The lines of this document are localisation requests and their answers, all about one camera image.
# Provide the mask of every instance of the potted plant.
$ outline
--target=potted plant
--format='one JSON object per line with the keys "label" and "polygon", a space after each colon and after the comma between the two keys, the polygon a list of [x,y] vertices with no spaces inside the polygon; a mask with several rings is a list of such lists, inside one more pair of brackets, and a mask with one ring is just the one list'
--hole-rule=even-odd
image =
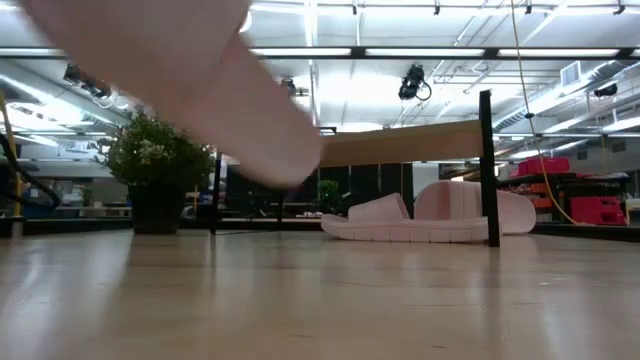
{"label": "potted plant", "polygon": [[319,195],[318,209],[323,214],[337,214],[341,196],[338,192],[338,182],[322,180],[318,184]]}
{"label": "potted plant", "polygon": [[98,142],[104,158],[96,160],[129,187],[137,234],[175,234],[186,192],[207,185],[214,160],[207,146],[157,116],[129,118],[115,138]]}

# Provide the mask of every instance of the window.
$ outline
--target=window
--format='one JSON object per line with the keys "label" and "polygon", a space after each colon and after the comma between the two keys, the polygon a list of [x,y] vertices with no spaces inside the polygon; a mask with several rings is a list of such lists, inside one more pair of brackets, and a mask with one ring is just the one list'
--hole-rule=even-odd
{"label": "window", "polygon": [[624,141],[620,141],[617,143],[613,143],[613,145],[611,145],[611,151],[615,154],[618,152],[623,152],[627,150],[627,143]]}

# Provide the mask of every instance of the black wall panel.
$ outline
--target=black wall panel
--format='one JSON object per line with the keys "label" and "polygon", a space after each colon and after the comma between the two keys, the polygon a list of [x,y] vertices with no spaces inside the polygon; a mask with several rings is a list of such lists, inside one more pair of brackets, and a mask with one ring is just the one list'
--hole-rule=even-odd
{"label": "black wall panel", "polygon": [[381,193],[380,196],[387,196],[393,193],[402,193],[402,165],[382,164],[380,165]]}
{"label": "black wall panel", "polygon": [[352,205],[380,198],[378,189],[378,165],[358,165],[351,167]]}
{"label": "black wall panel", "polygon": [[402,164],[402,198],[413,218],[413,164]]}
{"label": "black wall panel", "polygon": [[349,167],[337,166],[320,169],[320,181],[332,180],[338,182],[338,190],[341,194],[349,192]]}
{"label": "black wall panel", "polygon": [[289,189],[286,192],[285,202],[310,203],[317,200],[318,197],[318,170],[302,183],[300,186]]}

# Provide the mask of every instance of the black metal table leg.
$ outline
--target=black metal table leg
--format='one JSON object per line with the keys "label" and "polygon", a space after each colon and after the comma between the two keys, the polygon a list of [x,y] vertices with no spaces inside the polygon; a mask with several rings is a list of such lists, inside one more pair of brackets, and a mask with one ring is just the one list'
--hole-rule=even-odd
{"label": "black metal table leg", "polygon": [[498,194],[496,193],[495,154],[493,148],[493,124],[491,119],[491,91],[480,92],[480,126],[482,128],[482,157],[480,158],[480,183],[482,186],[482,216],[489,223],[489,246],[500,246],[498,220]]}

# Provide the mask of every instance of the pole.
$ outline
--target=pole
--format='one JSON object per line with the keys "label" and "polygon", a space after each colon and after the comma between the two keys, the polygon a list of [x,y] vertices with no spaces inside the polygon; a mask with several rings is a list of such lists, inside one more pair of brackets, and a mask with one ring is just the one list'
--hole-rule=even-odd
{"label": "pole", "polygon": [[216,234],[218,227],[218,201],[220,200],[220,169],[222,168],[222,153],[216,150],[216,168],[213,176],[213,200],[211,201],[211,211],[209,212],[209,232]]}
{"label": "pole", "polygon": [[491,124],[491,91],[480,92],[480,127],[482,129],[482,157],[480,158],[480,183],[482,186],[482,216],[489,225],[489,246],[500,246],[498,220],[498,194],[494,169],[493,125]]}
{"label": "pole", "polygon": [[278,223],[276,225],[276,229],[278,231],[280,231],[282,229],[282,213],[284,210],[284,190],[280,190],[278,192],[278,211],[277,211],[277,217],[278,217]]}

